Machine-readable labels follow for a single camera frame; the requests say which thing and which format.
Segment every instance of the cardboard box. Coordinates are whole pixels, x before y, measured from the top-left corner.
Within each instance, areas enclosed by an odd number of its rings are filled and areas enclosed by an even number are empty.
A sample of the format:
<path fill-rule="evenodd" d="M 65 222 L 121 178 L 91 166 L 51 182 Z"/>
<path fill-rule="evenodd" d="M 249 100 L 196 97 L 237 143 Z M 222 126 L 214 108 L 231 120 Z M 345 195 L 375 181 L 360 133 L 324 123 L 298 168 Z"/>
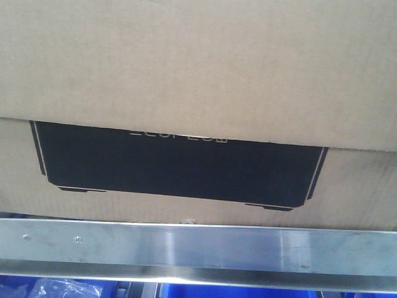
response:
<path fill-rule="evenodd" d="M 0 204 L 7 212 L 127 222 L 362 230 L 397 227 L 397 153 L 330 148 L 312 198 L 281 211 L 216 199 L 64 191 L 42 174 L 28 121 L 0 119 L 0 139 Z"/>
<path fill-rule="evenodd" d="M 397 151 L 394 0 L 2 1 L 0 116 Z"/>

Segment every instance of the metal frame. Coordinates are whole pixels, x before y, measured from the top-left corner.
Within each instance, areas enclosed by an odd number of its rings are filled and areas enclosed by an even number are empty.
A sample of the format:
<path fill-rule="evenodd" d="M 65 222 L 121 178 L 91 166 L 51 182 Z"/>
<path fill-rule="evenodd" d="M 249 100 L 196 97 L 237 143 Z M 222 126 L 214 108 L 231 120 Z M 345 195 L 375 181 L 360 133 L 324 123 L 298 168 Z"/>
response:
<path fill-rule="evenodd" d="M 397 233 L 0 219 L 0 274 L 397 292 Z"/>

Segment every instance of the screw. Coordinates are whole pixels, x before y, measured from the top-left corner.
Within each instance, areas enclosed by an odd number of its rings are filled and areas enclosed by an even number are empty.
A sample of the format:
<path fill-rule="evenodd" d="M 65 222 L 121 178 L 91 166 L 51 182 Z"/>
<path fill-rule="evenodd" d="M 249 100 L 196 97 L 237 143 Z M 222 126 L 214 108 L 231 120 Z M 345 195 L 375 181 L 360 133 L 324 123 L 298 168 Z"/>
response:
<path fill-rule="evenodd" d="M 75 240 L 76 243 L 82 243 L 83 242 L 83 238 L 81 238 L 80 236 L 76 236 L 74 238 L 74 240 Z"/>

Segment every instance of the cardboard flap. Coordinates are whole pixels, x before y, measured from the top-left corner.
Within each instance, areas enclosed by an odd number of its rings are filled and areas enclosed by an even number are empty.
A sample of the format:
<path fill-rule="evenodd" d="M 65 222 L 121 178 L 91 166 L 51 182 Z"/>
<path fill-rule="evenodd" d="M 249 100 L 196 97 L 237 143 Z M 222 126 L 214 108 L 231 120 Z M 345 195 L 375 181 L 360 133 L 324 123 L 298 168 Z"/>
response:
<path fill-rule="evenodd" d="M 0 116 L 397 150 L 396 1 L 6 1 Z"/>

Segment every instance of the stainless steel bar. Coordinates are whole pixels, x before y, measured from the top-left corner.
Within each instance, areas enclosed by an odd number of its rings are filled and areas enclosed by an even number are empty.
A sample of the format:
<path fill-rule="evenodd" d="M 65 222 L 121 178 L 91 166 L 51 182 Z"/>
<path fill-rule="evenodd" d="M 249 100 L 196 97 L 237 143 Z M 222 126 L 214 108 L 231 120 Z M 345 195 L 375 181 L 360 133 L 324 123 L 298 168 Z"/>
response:
<path fill-rule="evenodd" d="M 0 219 L 0 273 L 397 291 L 397 233 Z"/>

